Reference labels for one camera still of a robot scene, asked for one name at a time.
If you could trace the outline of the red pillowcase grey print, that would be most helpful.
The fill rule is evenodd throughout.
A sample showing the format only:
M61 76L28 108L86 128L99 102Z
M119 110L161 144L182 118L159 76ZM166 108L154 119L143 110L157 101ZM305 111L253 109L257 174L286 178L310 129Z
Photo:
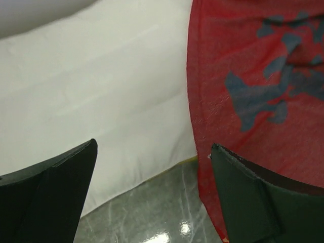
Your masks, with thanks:
M323 188L323 1L193 1L187 93L199 197L223 242L213 144Z

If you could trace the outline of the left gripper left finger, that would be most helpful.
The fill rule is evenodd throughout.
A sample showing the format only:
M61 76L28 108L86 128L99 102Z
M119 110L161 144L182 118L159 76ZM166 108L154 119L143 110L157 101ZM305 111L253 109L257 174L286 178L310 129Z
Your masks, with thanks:
M1 176L1 242L73 242L97 159L91 139Z

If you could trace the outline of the white pillow yellow edge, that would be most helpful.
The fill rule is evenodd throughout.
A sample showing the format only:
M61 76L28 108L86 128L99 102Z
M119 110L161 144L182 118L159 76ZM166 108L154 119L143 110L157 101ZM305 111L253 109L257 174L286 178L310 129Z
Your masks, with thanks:
M1 40L1 173L92 138L84 205L196 155L187 99L191 1L99 1Z

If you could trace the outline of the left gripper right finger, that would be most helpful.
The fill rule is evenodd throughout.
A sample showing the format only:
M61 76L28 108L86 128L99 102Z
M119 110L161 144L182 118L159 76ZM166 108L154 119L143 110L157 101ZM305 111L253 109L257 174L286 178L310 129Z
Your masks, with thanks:
M211 163L230 242L323 242L323 188L213 144Z

